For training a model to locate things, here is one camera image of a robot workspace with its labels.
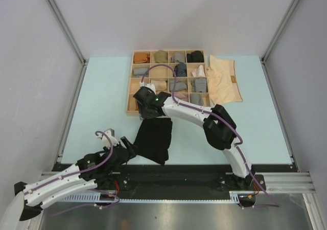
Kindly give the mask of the black garment pile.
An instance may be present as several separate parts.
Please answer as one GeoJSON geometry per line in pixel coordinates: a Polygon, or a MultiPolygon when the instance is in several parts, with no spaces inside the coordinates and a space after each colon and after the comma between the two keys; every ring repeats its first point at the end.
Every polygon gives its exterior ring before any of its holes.
{"type": "Polygon", "coordinates": [[[135,153],[163,166],[169,159],[172,127],[170,118],[144,119],[133,143],[135,153]]]}

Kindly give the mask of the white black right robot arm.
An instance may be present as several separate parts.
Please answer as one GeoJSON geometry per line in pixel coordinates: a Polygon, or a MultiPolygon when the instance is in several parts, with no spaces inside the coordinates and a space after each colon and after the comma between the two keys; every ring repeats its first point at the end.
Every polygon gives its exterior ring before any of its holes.
{"type": "Polygon", "coordinates": [[[214,107],[195,105],[185,102],[174,93],[160,92],[142,86],[133,95],[138,112],[143,119],[173,117],[191,122],[203,128],[206,141],[213,148],[223,152],[227,158],[236,185],[247,190],[254,184],[252,164],[240,149],[243,139],[236,131],[236,124],[221,105],[214,107]]]}

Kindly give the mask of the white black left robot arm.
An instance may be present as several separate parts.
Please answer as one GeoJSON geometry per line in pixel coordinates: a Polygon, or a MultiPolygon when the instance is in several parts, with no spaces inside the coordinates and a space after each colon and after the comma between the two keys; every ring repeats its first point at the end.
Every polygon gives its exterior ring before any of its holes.
{"type": "Polygon", "coordinates": [[[18,182],[14,192],[24,194],[24,207],[19,221],[30,220],[55,202],[86,190],[104,190],[115,181],[113,172],[136,157],[136,147],[125,137],[113,147],[85,155],[75,164],[42,181],[27,184],[18,182]]]}

